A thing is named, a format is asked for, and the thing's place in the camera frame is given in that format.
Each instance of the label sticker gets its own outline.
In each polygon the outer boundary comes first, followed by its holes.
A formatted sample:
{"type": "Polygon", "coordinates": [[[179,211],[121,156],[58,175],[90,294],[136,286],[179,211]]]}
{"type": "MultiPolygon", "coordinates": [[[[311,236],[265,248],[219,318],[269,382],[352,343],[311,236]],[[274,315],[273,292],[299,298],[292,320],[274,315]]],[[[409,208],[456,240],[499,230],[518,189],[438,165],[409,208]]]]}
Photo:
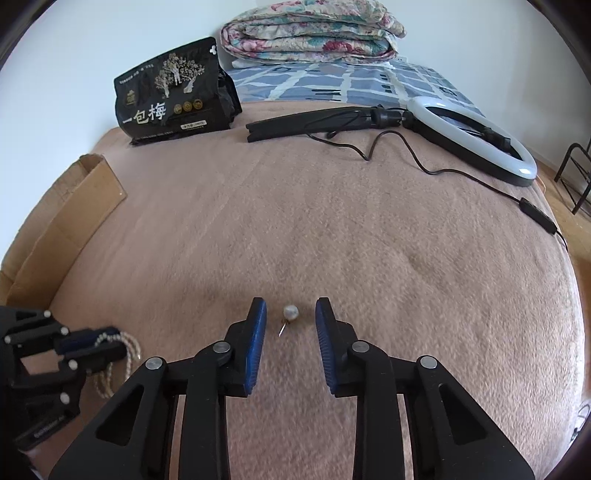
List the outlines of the label sticker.
{"type": "Polygon", "coordinates": [[[189,130],[191,128],[202,127],[203,125],[207,125],[207,122],[205,120],[200,120],[199,122],[192,122],[190,124],[184,124],[181,125],[181,128],[183,130],[189,130]]]}

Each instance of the bed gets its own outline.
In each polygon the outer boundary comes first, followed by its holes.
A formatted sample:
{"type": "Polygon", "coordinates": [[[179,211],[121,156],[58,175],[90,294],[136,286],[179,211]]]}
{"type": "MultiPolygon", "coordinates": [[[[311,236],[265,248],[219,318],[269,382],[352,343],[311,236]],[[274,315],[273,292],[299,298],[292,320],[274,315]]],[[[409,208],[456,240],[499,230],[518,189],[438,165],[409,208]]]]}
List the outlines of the bed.
{"type": "MultiPolygon", "coordinates": [[[[564,246],[503,197],[425,175],[397,138],[365,163],[306,137],[248,144],[244,127],[334,100],[403,107],[433,95],[478,109],[435,71],[402,61],[230,74],[243,113],[229,131],[130,147],[113,129],[99,141],[94,152],[128,198],[78,257],[51,305],[56,318],[72,329],[115,324],[138,338],[144,359],[175,361],[220,339],[263,297],[259,383],[248,401],[228,401],[232,476],[337,480],[352,474],[355,401],[324,383],[314,303],[328,296],[389,355],[441,360],[544,478],[569,445],[583,382],[583,319],[564,246]],[[301,316],[278,338],[291,303],[301,316]]],[[[339,139],[367,146],[375,134],[339,139]]],[[[535,183],[510,186],[404,135],[428,167],[461,168],[552,215],[535,183]]],[[[101,404],[89,382],[82,415],[39,448],[43,474],[101,404]]],[[[179,438],[177,429],[172,478],[179,438]]]]}
{"type": "Polygon", "coordinates": [[[284,63],[232,69],[228,73],[242,102],[331,100],[404,108],[409,98],[432,96],[481,113],[435,70],[402,59],[376,65],[284,63]]]}

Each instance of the black snack bag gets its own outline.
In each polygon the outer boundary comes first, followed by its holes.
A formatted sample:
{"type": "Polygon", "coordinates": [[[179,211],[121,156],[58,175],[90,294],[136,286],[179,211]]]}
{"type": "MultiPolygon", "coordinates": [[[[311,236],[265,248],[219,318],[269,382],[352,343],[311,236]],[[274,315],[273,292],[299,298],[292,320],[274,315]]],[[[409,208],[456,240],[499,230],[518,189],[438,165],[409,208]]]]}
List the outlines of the black snack bag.
{"type": "Polygon", "coordinates": [[[242,112],[213,37],[158,55],[114,82],[115,115],[132,145],[227,130],[242,112]]]}

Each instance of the white wall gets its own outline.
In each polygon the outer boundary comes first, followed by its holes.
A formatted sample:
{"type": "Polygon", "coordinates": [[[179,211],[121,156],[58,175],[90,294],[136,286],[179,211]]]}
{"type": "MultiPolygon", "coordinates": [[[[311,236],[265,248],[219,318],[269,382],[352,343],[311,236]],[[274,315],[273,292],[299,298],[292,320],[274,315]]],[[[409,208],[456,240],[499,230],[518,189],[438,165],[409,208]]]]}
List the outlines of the white wall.
{"type": "Polygon", "coordinates": [[[115,127],[113,79],[254,0],[57,0],[0,70],[0,258],[52,182],[115,127]]]}
{"type": "Polygon", "coordinates": [[[385,0],[405,25],[400,53],[447,77],[540,160],[591,135],[591,85],[527,0],[385,0]]]}

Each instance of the folded quilt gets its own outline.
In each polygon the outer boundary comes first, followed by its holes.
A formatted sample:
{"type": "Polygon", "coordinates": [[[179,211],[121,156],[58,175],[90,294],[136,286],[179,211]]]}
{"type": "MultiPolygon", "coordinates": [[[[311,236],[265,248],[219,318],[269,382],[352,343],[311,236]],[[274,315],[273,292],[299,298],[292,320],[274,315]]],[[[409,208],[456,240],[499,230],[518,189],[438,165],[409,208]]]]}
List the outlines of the folded quilt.
{"type": "Polygon", "coordinates": [[[404,26],[376,0],[295,0],[254,8],[224,25],[222,47],[239,59],[375,63],[398,54],[404,26]]]}

